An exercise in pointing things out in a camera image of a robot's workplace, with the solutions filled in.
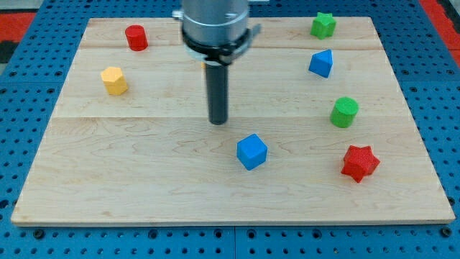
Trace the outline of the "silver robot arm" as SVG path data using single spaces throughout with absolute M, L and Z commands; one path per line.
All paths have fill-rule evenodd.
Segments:
M 182 0 L 172 17 L 181 22 L 186 52 L 207 65 L 231 65 L 248 51 L 262 28 L 248 27 L 247 0 Z

